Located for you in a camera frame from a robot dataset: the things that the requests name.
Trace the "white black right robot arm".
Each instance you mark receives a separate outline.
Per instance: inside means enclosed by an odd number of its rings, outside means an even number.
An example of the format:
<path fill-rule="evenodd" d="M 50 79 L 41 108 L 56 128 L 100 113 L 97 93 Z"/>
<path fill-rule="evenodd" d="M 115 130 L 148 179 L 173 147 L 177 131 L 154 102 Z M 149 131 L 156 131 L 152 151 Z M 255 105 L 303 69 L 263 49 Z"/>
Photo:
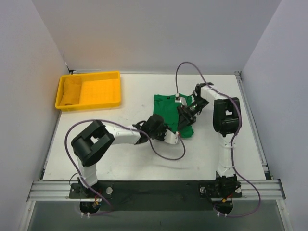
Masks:
<path fill-rule="evenodd" d="M 212 83 L 201 83 L 192 92 L 191 104 L 181 103 L 177 107 L 178 130 L 196 122 L 196 116 L 207 105 L 213 106 L 213 128 L 218 134 L 218 167 L 213 190 L 218 196 L 229 196 L 239 190 L 234 170 L 234 139 L 242 126 L 240 102 L 237 97 L 230 98 L 219 92 Z"/>

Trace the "rolled yellow t-shirt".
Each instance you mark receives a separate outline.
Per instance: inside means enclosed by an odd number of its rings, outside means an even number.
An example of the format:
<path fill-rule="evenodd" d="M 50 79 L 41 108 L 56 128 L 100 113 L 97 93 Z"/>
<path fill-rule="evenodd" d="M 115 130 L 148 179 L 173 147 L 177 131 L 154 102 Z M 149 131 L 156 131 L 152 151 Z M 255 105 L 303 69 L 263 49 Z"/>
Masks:
<path fill-rule="evenodd" d="M 81 84 L 81 78 L 77 76 L 70 76 L 65 79 L 60 106 L 79 104 Z"/>

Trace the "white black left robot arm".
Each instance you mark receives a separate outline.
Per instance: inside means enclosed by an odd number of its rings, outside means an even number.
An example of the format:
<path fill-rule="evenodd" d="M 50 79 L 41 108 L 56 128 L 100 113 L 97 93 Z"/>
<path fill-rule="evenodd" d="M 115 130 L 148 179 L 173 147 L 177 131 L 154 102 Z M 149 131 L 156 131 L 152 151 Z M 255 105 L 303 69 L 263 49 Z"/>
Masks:
<path fill-rule="evenodd" d="M 94 120 L 71 141 L 73 152 L 77 157 L 81 173 L 80 191 L 87 198 L 97 194 L 96 164 L 111 145 L 142 144 L 150 139 L 176 144 L 177 133 L 173 133 L 164 119 L 157 114 L 146 121 L 123 128 L 119 125 L 107 126 L 100 120 Z"/>

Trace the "green t-shirt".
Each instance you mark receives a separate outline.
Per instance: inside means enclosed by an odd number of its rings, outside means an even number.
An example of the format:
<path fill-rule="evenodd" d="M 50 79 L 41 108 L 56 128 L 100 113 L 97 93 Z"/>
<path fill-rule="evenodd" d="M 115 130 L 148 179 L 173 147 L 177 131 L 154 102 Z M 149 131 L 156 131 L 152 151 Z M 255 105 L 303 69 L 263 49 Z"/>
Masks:
<path fill-rule="evenodd" d="M 182 138 L 188 139 L 193 136 L 194 130 L 192 126 L 185 126 L 184 128 L 178 129 L 179 114 L 177 107 L 181 103 L 176 103 L 175 98 L 176 95 L 155 94 L 153 113 L 160 115 L 173 132 L 179 131 Z"/>

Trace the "yellow plastic bin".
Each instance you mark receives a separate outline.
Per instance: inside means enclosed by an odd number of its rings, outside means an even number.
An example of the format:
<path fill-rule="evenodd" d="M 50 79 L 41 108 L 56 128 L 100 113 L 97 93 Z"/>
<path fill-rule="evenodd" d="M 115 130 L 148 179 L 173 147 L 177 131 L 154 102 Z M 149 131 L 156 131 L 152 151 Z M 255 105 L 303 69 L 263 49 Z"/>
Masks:
<path fill-rule="evenodd" d="M 79 104 L 60 106 L 66 78 L 81 78 Z M 121 77 L 119 71 L 64 75 L 59 79 L 55 108 L 61 111 L 77 111 L 112 108 L 121 105 Z"/>

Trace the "aluminium right side rail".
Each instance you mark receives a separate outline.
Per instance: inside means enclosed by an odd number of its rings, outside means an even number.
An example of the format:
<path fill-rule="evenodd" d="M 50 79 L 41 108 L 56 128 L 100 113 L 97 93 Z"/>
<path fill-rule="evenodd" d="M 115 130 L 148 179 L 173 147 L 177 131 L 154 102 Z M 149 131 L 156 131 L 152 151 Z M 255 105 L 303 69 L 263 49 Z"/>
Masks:
<path fill-rule="evenodd" d="M 255 123 L 255 120 L 253 118 L 253 114 L 252 114 L 252 111 L 251 111 L 251 108 L 250 108 L 250 105 L 249 105 L 249 102 L 248 102 L 248 98 L 247 98 L 246 92 L 244 90 L 241 72 L 235 71 L 234 74 L 235 74 L 235 77 L 237 79 L 239 90 L 240 90 L 240 93 L 241 93 L 241 96 L 242 96 L 242 99 L 243 99 L 243 102 L 244 102 L 244 106 L 245 106 L 245 109 L 246 109 L 246 113 L 247 113 L 247 116 L 248 116 L 248 120 L 249 120 L 249 123 L 250 123 L 251 130 L 252 130 L 252 133 L 253 133 L 253 136 L 254 136 L 254 139 L 255 139 L 255 143 L 256 143 L 256 146 L 257 146 L 257 150 L 258 150 L 258 153 L 259 153 L 259 157 L 260 157 L 260 160 L 261 160 L 261 164 L 262 164 L 262 167 L 263 167 L 263 171 L 264 171 L 266 180 L 271 180 L 272 176 L 270 174 L 270 169 L 269 169 L 269 166 L 268 166 L 265 154 L 264 154 L 264 150 L 263 150 L 261 140 L 260 140 L 260 137 L 259 137 L 259 134 L 258 134 L 258 131 L 257 131 L 256 123 Z"/>

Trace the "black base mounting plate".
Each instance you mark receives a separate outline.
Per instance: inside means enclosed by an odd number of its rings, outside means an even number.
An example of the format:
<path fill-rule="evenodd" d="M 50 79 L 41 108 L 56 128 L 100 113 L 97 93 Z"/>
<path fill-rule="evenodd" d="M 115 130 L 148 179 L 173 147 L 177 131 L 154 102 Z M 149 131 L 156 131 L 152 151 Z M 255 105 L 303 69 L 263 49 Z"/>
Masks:
<path fill-rule="evenodd" d="M 72 183 L 69 198 L 79 199 L 83 212 L 114 211 L 209 211 L 231 212 L 234 198 L 241 198 L 240 182 L 226 180 L 100 180 L 96 193 Z"/>

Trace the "aluminium front frame rail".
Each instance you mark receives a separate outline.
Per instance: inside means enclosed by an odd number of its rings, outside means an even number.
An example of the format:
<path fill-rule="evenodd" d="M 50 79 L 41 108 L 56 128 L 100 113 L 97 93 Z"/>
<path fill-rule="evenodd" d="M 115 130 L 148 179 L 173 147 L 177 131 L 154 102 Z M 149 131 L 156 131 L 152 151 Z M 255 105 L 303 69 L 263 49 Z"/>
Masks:
<path fill-rule="evenodd" d="M 285 193 L 280 180 L 251 180 L 249 183 L 242 180 L 242 200 L 256 200 L 257 193 L 262 200 L 285 199 Z M 32 183 L 28 201 L 93 201 L 93 198 L 70 198 L 71 193 L 68 181 L 41 180 Z"/>

